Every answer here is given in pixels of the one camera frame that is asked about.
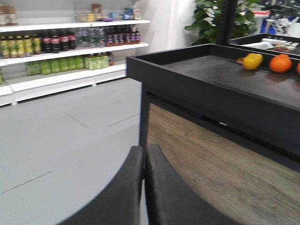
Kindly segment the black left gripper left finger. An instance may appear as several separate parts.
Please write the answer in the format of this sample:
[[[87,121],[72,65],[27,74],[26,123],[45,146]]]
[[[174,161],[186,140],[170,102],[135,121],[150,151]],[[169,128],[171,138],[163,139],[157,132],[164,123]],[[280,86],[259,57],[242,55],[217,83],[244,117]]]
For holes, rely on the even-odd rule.
[[[109,184],[62,225],[139,225],[143,148],[131,147]]]

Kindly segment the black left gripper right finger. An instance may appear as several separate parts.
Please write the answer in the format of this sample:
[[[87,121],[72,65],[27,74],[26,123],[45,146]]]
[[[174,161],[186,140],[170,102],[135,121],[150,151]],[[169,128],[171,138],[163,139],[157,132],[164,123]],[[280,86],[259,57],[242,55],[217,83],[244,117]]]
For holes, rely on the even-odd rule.
[[[145,159],[145,195],[151,225],[235,225],[198,196],[171,166],[158,144]]]

